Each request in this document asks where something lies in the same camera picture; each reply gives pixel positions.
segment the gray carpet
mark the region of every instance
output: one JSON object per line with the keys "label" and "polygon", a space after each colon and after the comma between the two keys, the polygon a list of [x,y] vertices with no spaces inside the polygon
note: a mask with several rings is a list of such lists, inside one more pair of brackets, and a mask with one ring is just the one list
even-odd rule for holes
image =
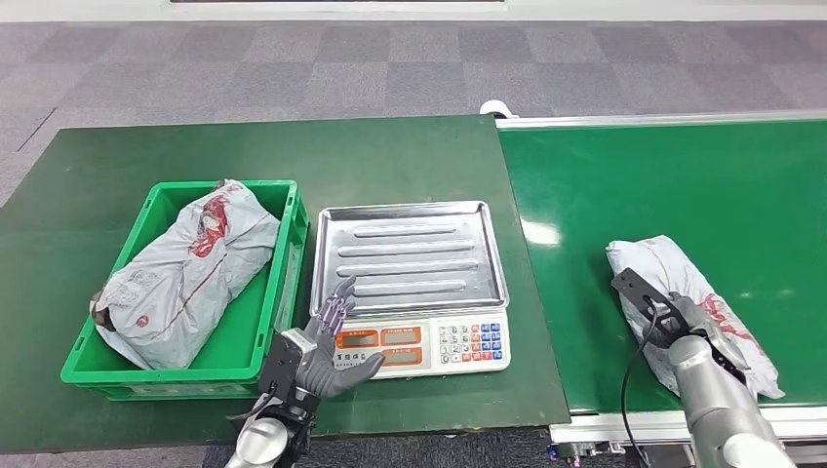
{"label": "gray carpet", "polygon": [[[0,206],[63,127],[475,113],[491,98],[523,116],[824,108],[825,83],[823,22],[0,23]],[[544,450],[534,431],[364,439],[319,442],[301,466],[546,466]],[[0,466],[197,466],[204,451]],[[227,456],[208,452],[209,467]]]}
{"label": "gray carpet", "polygon": [[[550,463],[543,430],[490,431],[445,436],[382,437],[316,442],[296,468],[563,468]],[[232,454],[230,447],[207,450],[204,468],[223,468]],[[600,456],[584,460],[584,468],[625,466],[623,456]]]}

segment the green table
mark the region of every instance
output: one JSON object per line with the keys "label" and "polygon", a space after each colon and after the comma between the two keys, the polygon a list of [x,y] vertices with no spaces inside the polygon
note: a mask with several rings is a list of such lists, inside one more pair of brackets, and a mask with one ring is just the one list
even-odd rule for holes
{"label": "green table", "polygon": [[[636,343],[610,287],[612,240],[665,234],[778,368],[779,437],[827,436],[827,112],[497,121],[569,402],[556,442],[626,441]],[[680,401],[643,363],[638,441],[685,440]]]}
{"label": "green table", "polygon": [[[311,216],[332,206],[440,200],[491,208],[511,296],[509,368],[369,382],[320,407],[317,435],[569,421],[491,117],[86,129],[61,131],[0,210],[0,451],[234,438],[223,417],[251,402],[110,403],[59,381],[88,300],[150,187],[222,177],[295,179]],[[307,307],[312,257],[299,308]]]}
{"label": "green table", "polygon": [[[370,382],[323,405],[321,435],[552,424],[557,442],[622,440],[619,384],[633,343],[603,248],[662,233],[685,249],[775,361],[788,395],[762,405],[776,432],[823,438],[825,115],[496,125],[472,116],[60,132],[0,211],[0,326],[7,333],[0,377],[16,383],[0,386],[0,416],[16,422],[0,428],[0,451],[231,437],[221,417],[247,403],[113,404],[58,379],[85,302],[149,187],[225,176],[294,178],[312,213],[458,199],[492,207],[512,297],[509,324],[520,336],[511,367]],[[299,306],[306,307],[308,284],[305,277]],[[632,375],[629,401],[640,413],[633,424],[665,421],[642,440],[686,438],[678,400],[644,366]]]}

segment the black cable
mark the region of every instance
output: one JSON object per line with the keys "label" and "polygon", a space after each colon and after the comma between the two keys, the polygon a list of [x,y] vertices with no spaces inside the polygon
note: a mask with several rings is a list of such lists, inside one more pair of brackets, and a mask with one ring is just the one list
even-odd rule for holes
{"label": "black cable", "polygon": [[644,300],[651,308],[651,321],[649,324],[649,328],[647,329],[646,333],[644,333],[643,339],[641,339],[641,343],[638,345],[638,349],[636,349],[632,357],[629,358],[629,364],[626,366],[626,373],[623,375],[623,383],[620,385],[620,415],[623,416],[623,425],[626,427],[626,434],[629,436],[629,442],[632,444],[632,447],[638,453],[641,462],[647,468],[651,468],[649,462],[644,457],[644,453],[641,451],[641,449],[638,447],[638,444],[635,442],[635,436],[632,435],[632,428],[629,427],[629,417],[626,414],[626,387],[629,385],[629,375],[632,373],[632,366],[635,364],[638,358],[643,355],[644,347],[646,347],[647,343],[651,339],[651,334],[654,332],[654,326],[657,323],[657,307],[654,306],[654,303],[651,301],[650,297],[644,297]]}
{"label": "black cable", "polygon": [[259,403],[258,405],[255,405],[253,407],[253,409],[251,409],[251,410],[249,410],[245,413],[242,413],[242,414],[236,414],[234,416],[226,416],[226,418],[230,421],[236,421],[236,420],[239,420],[239,419],[247,419],[248,417],[250,417],[254,414],[257,414],[259,411],[264,410],[264,408],[266,408],[267,405],[269,405],[270,402],[273,401],[273,398],[275,396],[276,396],[276,384],[273,383],[272,385],[270,385],[269,391],[267,391],[267,393],[264,394],[264,400],[262,400],[261,403]]}

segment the package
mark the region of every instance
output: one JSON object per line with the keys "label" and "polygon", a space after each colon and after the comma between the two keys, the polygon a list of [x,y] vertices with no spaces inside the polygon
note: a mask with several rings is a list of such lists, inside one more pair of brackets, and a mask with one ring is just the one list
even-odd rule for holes
{"label": "package", "polygon": [[142,369],[189,367],[227,304],[270,261],[278,225],[250,189],[224,180],[96,294],[100,336]]}
{"label": "package", "polygon": [[[778,371],[758,341],[672,239],[657,236],[640,242],[614,241],[606,247],[606,256],[614,274],[632,268],[666,297],[669,297],[669,292],[676,292],[700,305],[746,358],[750,370],[745,375],[750,390],[770,398],[784,396],[778,388]],[[640,342],[649,321],[622,295],[620,305],[626,322]],[[658,309],[663,313],[666,310],[665,306],[662,310]],[[669,367],[667,351],[647,344],[644,356],[657,380],[680,396],[675,375]]]}

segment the robotic arm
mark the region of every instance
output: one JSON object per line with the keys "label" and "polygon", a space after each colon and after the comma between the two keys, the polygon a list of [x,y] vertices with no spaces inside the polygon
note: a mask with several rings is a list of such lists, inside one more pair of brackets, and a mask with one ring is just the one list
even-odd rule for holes
{"label": "robotic arm", "polygon": [[795,467],[746,386],[746,359],[702,308],[675,292],[667,299],[628,268],[611,284],[655,321],[652,344],[668,349],[701,468]]}
{"label": "robotic arm", "polygon": [[264,394],[246,418],[225,468],[290,467],[307,453],[316,408],[373,377],[384,362],[376,353],[346,370],[334,368],[335,336],[348,312],[355,277],[342,281],[304,330],[276,333],[261,371]]}

